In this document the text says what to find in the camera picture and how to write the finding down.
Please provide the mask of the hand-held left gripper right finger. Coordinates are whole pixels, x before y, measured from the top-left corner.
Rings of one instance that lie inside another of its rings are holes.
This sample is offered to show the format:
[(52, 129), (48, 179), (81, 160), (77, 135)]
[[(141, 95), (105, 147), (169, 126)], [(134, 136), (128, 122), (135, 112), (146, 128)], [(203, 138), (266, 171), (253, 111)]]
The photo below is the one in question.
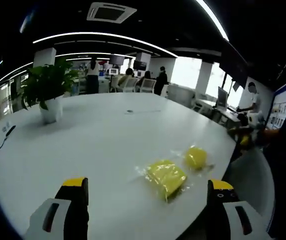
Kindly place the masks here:
[(210, 179), (207, 192), (208, 240), (270, 240), (262, 216), (240, 201), (229, 183)]

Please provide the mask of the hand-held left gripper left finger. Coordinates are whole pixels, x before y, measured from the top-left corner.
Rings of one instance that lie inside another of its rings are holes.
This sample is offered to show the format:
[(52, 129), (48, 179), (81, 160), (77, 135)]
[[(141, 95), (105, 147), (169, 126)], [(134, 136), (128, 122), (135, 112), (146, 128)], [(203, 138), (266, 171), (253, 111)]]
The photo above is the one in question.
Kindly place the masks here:
[(55, 197), (45, 200), (30, 216), (24, 239), (86, 240), (88, 203), (88, 178), (64, 181)]

